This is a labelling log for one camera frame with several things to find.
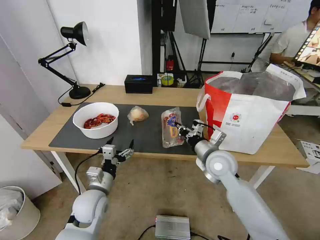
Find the lamp arm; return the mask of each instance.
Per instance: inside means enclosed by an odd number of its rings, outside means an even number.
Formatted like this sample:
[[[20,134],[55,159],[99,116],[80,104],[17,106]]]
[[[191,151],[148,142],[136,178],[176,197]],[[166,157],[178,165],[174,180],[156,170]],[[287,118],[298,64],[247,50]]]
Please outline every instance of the lamp arm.
[[[57,75],[59,78],[63,79],[64,81],[66,81],[67,83],[69,83],[69,84],[70,84],[71,86],[73,86],[73,87],[78,86],[77,82],[72,81],[70,78],[68,78],[67,76],[59,73],[57,70],[55,70],[54,68],[50,67],[49,65],[50,65],[50,63],[52,63],[52,62],[54,62],[54,61],[56,61],[56,60],[64,57],[65,55],[68,55],[69,53],[75,51],[75,50],[76,50],[76,45],[77,45],[77,44],[76,44],[75,42],[70,42],[70,43],[68,43],[66,46],[64,46],[63,48],[60,48],[59,50],[57,50],[57,51],[49,54],[48,56],[46,56],[46,57],[44,57],[44,58],[40,58],[40,59],[38,60],[38,63],[39,63],[42,67],[48,69],[50,72],[52,72],[53,74]],[[66,49],[67,47],[70,47],[71,50],[68,51],[68,52],[66,52],[66,53],[64,53],[64,54],[62,54],[62,55],[60,55],[60,56],[52,57],[53,55],[55,55],[55,54],[57,54],[58,52]]]

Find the desk lamp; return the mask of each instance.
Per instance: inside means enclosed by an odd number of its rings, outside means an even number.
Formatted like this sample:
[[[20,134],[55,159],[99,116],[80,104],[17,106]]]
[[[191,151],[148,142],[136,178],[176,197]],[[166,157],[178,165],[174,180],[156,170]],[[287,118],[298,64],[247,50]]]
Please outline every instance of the desk lamp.
[[[73,41],[76,39],[79,43],[82,45],[87,46],[89,36],[88,36],[88,28],[85,22],[80,22],[76,24],[73,28],[71,27],[62,27],[60,29],[61,35],[64,36],[66,39],[68,39],[69,43],[64,46],[63,48],[60,48],[59,50],[55,51],[54,53],[51,53],[50,55],[40,58],[38,60],[38,63],[42,66],[48,69],[53,74],[57,75],[58,77],[62,78],[64,81],[69,83],[72,86],[72,90],[69,92],[69,96],[72,99],[81,99],[88,97],[90,95],[90,89],[87,87],[80,87],[75,80],[72,80],[68,78],[67,76],[62,75],[57,70],[50,67],[50,63],[64,57],[65,55],[68,55],[69,53],[76,50],[77,44]],[[53,56],[57,54],[58,52],[70,48],[68,52],[65,52],[62,55],[59,56]]]

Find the trash bin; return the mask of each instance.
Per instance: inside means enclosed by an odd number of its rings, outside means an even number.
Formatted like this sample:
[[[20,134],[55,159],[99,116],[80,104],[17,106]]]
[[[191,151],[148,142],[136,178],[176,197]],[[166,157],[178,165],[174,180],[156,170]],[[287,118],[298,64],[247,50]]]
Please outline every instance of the trash bin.
[[[40,211],[33,205],[24,190],[16,186],[8,186],[0,189],[19,191],[23,195],[23,204],[12,225],[0,230],[1,240],[20,240],[29,235],[40,220]]]

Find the cardboard box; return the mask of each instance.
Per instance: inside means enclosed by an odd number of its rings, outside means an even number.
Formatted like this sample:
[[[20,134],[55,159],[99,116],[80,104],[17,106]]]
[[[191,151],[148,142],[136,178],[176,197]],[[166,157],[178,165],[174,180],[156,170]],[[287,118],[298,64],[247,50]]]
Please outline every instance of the cardboard box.
[[[297,169],[314,174],[320,173],[320,145],[299,141],[296,146],[310,164],[310,167]]]

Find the white shirt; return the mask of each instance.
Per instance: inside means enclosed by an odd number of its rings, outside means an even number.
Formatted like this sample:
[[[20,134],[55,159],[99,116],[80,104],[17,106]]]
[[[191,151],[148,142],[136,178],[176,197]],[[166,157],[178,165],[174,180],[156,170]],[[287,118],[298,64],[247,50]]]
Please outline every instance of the white shirt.
[[[309,34],[306,21],[289,28],[280,34],[273,45],[272,53],[282,53],[284,57],[294,57]]]

